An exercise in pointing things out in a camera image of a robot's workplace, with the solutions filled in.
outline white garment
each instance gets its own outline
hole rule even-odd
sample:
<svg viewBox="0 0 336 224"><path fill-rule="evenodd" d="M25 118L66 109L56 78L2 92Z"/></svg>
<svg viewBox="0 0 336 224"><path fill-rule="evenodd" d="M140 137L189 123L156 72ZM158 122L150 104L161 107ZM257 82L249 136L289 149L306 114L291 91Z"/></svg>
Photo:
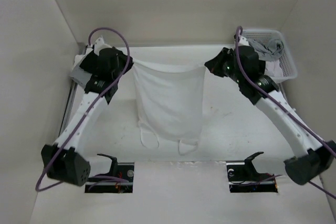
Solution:
<svg viewBox="0 0 336 224"><path fill-rule="evenodd" d="M270 77L283 77L284 72L280 66L280 61L266 61L265 75Z"/></svg>
<svg viewBox="0 0 336 224"><path fill-rule="evenodd" d="M202 131L205 67L174 66L133 59L141 143L144 132L179 143L181 155L195 151ZM182 144L191 150L180 152Z"/></svg>

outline cable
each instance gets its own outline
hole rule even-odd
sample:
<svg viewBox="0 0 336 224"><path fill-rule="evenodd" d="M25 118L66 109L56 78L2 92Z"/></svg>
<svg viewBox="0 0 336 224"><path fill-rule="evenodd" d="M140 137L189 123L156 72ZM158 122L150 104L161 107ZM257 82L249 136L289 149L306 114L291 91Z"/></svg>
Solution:
<svg viewBox="0 0 336 224"><path fill-rule="evenodd" d="M271 97L267 92L265 92L263 89L261 89L258 85L256 85L255 83L252 82L252 80L247 76L246 72L243 69L243 65L240 61L240 57L239 57L239 36L242 35L243 33L243 28L241 26L238 26L236 29L236 41L235 41L235 51L236 51L236 58L237 58L237 63L239 66L239 69L241 71L241 73L243 74L244 78L247 80L247 82L254 87L256 90L258 90L261 94L263 94L264 96L266 96L267 98L269 98L276 106L278 106L279 108L281 108L282 111L284 111L294 122L296 122L299 126L301 126L304 130L306 130L309 134L311 134L314 138L316 138L317 141L319 141L324 148L326 148L331 155L333 155L336 158L336 153L332 150L332 148L330 148L326 142L321 139L319 136L317 136L317 134L312 131L311 129L309 129L307 126L305 126L303 123L301 123L295 116L293 116L284 106L282 106L276 99L274 99L273 97ZM323 188L319 187L318 185L314 184L313 182L309 182L310 184L316 186L318 189L322 190L323 192L325 192L326 194L328 194L329 196L331 196L332 198L336 199L336 196L331 194L330 192L327 192L326 190L324 190Z"/></svg>
<svg viewBox="0 0 336 224"><path fill-rule="evenodd" d="M112 178L112 177L110 177L110 176L95 176L95 178ZM105 182L116 182L116 183L122 183L122 182L125 182L125 183L127 183L127 182L129 182L129 181L126 180L126 179L117 178L117 177L115 177L115 179L101 180L101 181L98 181L98 182L92 184L92 185L89 187L88 191L91 190L92 187L94 187L94 186L96 186L96 185L98 185L98 184L100 184L100 183L105 183Z"/></svg>
<svg viewBox="0 0 336 224"><path fill-rule="evenodd" d="M280 177L280 176L282 176L282 175L273 175L273 176L270 176L270 177L268 177L268 178L265 178L265 179L263 179L263 180L261 180L261 181L253 182L253 183L247 183L247 184L241 184L240 186L254 186L254 185L259 185L259 184L262 183L262 182L269 181L269 180L273 180L273 179L275 179L275 178L277 178L277 177Z"/></svg>
<svg viewBox="0 0 336 224"><path fill-rule="evenodd" d="M54 186L57 186L59 184L61 184L62 182L56 182L55 184L52 184L50 186L44 187L44 188L40 188L42 179L44 178L44 176L47 174L47 172L49 171L49 169L51 168L51 166L53 165L54 161L56 160L56 158L58 157L58 155L61 153L61 151L64 149L64 147L68 144L68 142L71 140L71 138L74 136L74 134L76 133L76 131L79 129L79 127L81 126L82 122L84 121L84 119L86 118L87 114L90 112L90 110L92 109L92 107L98 102L98 100L103 97L114 85L116 85L119 81L119 79L121 78L121 76L126 72L128 64L130 63L130 47L126 41L126 39L122 36L121 33L119 33L117 30L114 30L112 28L108 28L108 27L100 27L100 28L96 28L95 30L93 30L90 35L89 35L89 44L91 44L91 37L92 35L99 31L99 30L109 30L114 32L115 34L117 34L125 43L125 47L127 50L127 60L126 60L126 65L124 67L124 69L121 71L120 75L106 88L104 89L99 96L97 96L97 98L91 103L91 105L88 107L88 109L86 110L86 112L84 113L84 115L82 116L82 118L79 120L78 124L76 125L76 127L73 129L73 131L69 134L68 138L64 141L64 143L61 145L61 147L58 149L58 151L54 154L54 156L51 158L50 162L47 164L47 166L43 169L41 176L39 177L36 186L35 186L35 190L37 192L40 191L45 191L48 190Z"/></svg>
<svg viewBox="0 0 336 224"><path fill-rule="evenodd" d="M239 183L233 183L233 182L231 182L231 184L233 184L233 185L241 185L241 184L243 184L243 183L245 183L246 182L246 180L244 180L244 181L242 181L242 182L239 182Z"/></svg>
<svg viewBox="0 0 336 224"><path fill-rule="evenodd" d="M317 184L315 184L312 181L309 181L308 183L310 183L311 185L313 185L314 187L320 189L322 192L324 192L325 194L329 195L331 198L336 199L336 196L330 192L328 192L327 190L324 190L322 187L318 186Z"/></svg>

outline white wall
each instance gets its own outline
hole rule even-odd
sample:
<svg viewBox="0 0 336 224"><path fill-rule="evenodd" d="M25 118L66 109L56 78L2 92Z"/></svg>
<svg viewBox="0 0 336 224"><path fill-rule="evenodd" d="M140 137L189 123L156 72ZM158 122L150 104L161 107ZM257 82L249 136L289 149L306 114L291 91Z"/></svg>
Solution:
<svg viewBox="0 0 336 224"><path fill-rule="evenodd" d="M0 0L0 223L29 222L77 52L54 0Z"/></svg>
<svg viewBox="0 0 336 224"><path fill-rule="evenodd" d="M280 29L296 0L57 2L77 41L85 42L93 28L110 26L120 30L132 45L167 45L231 43L237 25Z"/></svg>
<svg viewBox="0 0 336 224"><path fill-rule="evenodd" d="M298 113L325 140L336 140L336 5L335 0L298 0L282 32L299 76L286 82L287 97ZM336 162L322 175L336 194ZM330 203L336 216L336 201Z"/></svg>

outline white basket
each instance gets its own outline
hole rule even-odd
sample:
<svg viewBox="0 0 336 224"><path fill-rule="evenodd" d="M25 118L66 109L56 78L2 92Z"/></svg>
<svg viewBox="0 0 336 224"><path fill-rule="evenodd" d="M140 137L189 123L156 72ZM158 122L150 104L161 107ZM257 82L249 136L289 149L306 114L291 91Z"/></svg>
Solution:
<svg viewBox="0 0 336 224"><path fill-rule="evenodd" d="M296 69L294 60L292 58L292 55L290 54L288 46L281 32L276 31L276 30L268 30L268 29L246 29L246 30L243 30L242 35L245 38L254 39L263 44L266 44L270 40L271 37L280 39L282 43L284 44L282 56L279 59L280 66L282 68L284 76L283 77L271 77L271 78L274 80L274 82L281 83L289 79L294 79L298 76L298 71Z"/></svg>

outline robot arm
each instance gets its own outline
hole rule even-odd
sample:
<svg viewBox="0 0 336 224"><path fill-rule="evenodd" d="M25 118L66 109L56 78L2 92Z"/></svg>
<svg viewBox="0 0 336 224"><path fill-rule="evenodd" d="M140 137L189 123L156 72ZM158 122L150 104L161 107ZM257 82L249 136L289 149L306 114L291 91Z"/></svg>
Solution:
<svg viewBox="0 0 336 224"><path fill-rule="evenodd" d="M254 49L250 46L239 46L239 58L249 78L304 124L279 92L278 86L269 76L264 75L265 62L259 61ZM309 132L295 123L278 105L248 83L238 67L236 55L232 49L223 48L214 59L206 62L205 66L212 74L230 77L237 82L240 92L272 121L295 155L284 162L269 160L265 162L255 158L263 152L256 153L248 160L252 172L255 173L258 170L265 173L287 174L295 183L304 185L330 167L333 161L331 153ZM336 149L335 142L330 141L326 144Z"/></svg>
<svg viewBox="0 0 336 224"><path fill-rule="evenodd" d="M98 174L115 176L116 158L102 154L84 158L84 146L98 116L105 110L117 91L118 84L111 88L103 97L100 97L89 112L87 112L88 108L98 98L99 94L117 78L125 67L125 59L126 56L122 51L105 44L102 38L97 39L94 49L85 55L81 63L83 66L90 66L92 75L85 85L85 94L80 106L68 126L52 145L46 144L43 147L41 155L45 167L69 138L80 120L82 120L83 115L87 114L48 171L47 176L49 178L82 186L89 177Z"/></svg>

